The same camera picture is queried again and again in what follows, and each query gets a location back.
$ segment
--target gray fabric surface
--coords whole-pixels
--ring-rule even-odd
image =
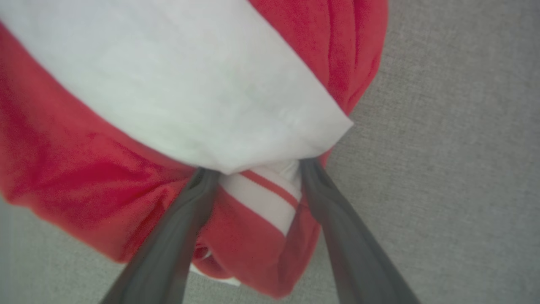
[[[379,74],[328,170],[423,303],[540,303],[539,31],[538,0],[390,0]],[[121,271],[27,210],[10,217],[12,304],[94,304]],[[185,300],[275,302],[197,275]],[[337,302],[321,240],[280,303]]]

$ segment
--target red fabric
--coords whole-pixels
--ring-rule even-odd
[[[251,3],[349,114],[379,65],[386,0]],[[126,262],[193,170],[94,114],[0,24],[0,191],[9,203]],[[284,237],[220,189],[194,263],[280,298],[305,270],[319,229],[305,200]]]

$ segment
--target gray carpet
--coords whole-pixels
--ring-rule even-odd
[[[390,0],[379,74],[328,170],[423,303],[540,303],[539,32],[538,0]],[[1,303],[95,304],[121,271],[1,208]],[[321,240],[280,303],[337,302]],[[185,303],[276,301],[191,275]]]

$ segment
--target white cloth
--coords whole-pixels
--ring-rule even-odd
[[[352,125],[245,0],[1,0],[0,20],[98,115],[194,166],[318,156]]]

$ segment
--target white fabric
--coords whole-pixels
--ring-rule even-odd
[[[296,213],[289,202],[240,173],[222,176],[219,184],[230,196],[287,235]]]
[[[98,115],[191,165],[318,156],[352,125],[246,0],[1,0],[0,20]]]

